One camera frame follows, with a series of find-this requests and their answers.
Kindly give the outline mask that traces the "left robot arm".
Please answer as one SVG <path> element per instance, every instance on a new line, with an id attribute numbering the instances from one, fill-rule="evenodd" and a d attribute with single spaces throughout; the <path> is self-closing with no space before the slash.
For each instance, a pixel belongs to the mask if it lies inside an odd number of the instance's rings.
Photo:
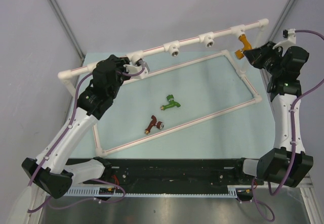
<path id="1" fill-rule="evenodd" d="M 111 180 L 109 162 L 100 157 L 75 165 L 66 163 L 88 130 L 112 106 L 119 88 L 129 79 L 124 75 L 129 63 L 127 57 L 115 55 L 97 63 L 90 73 L 90 84 L 82 93 L 76 93 L 71 118 L 36 158 L 23 161 L 22 168 L 31 184 L 59 199 L 73 184 L 92 179 L 104 184 Z"/>

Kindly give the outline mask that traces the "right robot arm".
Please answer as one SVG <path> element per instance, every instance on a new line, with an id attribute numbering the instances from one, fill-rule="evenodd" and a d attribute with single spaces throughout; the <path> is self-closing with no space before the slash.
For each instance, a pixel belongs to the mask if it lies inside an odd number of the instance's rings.
<path id="1" fill-rule="evenodd" d="M 298 98 L 302 94 L 298 80 L 309 53 L 290 46 L 286 51 L 269 41 L 244 52 L 248 62 L 270 75 L 267 92 L 273 107 L 275 140 L 273 149 L 260 159 L 243 159 L 234 170 L 234 180 L 246 184 L 252 176 L 269 183 L 296 187 L 313 166 L 313 157 L 306 155 L 300 134 Z"/>

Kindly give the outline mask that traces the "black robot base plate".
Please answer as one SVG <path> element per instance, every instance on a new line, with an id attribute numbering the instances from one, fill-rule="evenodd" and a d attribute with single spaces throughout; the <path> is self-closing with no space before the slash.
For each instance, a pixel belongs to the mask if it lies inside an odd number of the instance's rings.
<path id="1" fill-rule="evenodd" d="M 216 195 L 251 187 L 242 159 L 107 159 L 100 178 L 128 194 Z"/>

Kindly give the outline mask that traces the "yellow water faucet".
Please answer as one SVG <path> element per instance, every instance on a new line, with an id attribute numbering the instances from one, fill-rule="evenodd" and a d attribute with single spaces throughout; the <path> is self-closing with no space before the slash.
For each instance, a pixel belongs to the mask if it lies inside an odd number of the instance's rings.
<path id="1" fill-rule="evenodd" d="M 253 47 L 247 40 L 247 37 L 245 34 L 242 34 L 238 37 L 238 40 L 243 44 L 243 48 L 239 49 L 235 52 L 235 56 L 237 59 L 241 60 L 244 57 L 244 52 L 251 50 Z"/>

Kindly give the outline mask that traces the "white PVC pipe frame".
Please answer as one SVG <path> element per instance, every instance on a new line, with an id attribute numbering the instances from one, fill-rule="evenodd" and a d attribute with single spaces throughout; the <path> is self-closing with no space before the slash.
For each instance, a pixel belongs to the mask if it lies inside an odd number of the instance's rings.
<path id="1" fill-rule="evenodd" d="M 116 152 L 160 138 L 161 136 L 169 135 L 179 130 L 261 102 L 261 95 L 255 90 L 246 75 L 247 69 L 251 66 L 247 63 L 246 59 L 237 59 L 234 53 L 235 51 L 243 48 L 243 44 L 238 40 L 238 37 L 242 34 L 246 35 L 247 40 L 251 45 L 259 45 L 261 43 L 261 39 L 263 38 L 264 32 L 268 27 L 268 23 L 269 21 L 267 19 L 261 19 L 250 24 L 236 25 L 215 32 L 208 30 L 201 33 L 191 33 L 189 38 L 181 37 L 179 39 L 175 39 L 174 37 L 169 37 L 167 42 L 164 44 L 149 47 L 140 46 L 136 51 L 125 52 L 125 55 L 128 56 L 132 61 L 136 61 L 141 58 L 148 64 L 150 72 L 144 79 L 223 56 L 231 64 L 238 77 L 246 85 L 252 94 L 252 98 L 246 102 L 189 121 L 187 123 L 177 125 L 168 130 L 165 130 L 164 128 L 159 130 L 156 127 L 153 127 L 148 135 L 145 134 L 145 137 L 109 150 L 105 150 L 101 146 L 98 132 L 98 122 L 92 126 L 92 128 L 90 128 L 82 138 L 81 142 L 73 151 L 72 157 L 91 158 L 94 156 L 101 156 L 114 158 L 113 154 Z M 131 79 L 126 81 L 124 85 L 140 80 L 143 79 Z"/>

